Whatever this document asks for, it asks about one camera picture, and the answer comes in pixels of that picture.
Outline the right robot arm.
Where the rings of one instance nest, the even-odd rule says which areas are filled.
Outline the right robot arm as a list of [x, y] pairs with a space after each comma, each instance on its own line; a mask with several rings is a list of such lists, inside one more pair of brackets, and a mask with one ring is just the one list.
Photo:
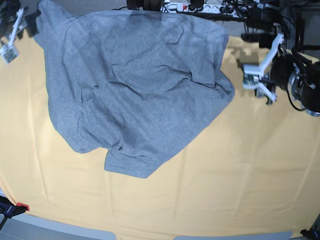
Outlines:
[[36, 7], [34, 12], [28, 6], [22, 6], [20, 0], [0, 1], [0, 52], [14, 46], [16, 37], [21, 39], [26, 29], [30, 37], [38, 33], [37, 17], [41, 14]]

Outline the black robot base post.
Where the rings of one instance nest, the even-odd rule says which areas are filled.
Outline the black robot base post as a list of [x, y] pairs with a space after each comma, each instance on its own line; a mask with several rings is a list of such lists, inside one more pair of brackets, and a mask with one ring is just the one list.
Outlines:
[[164, 5], [164, 0], [140, 0], [139, 3], [143, 10], [159, 12]]

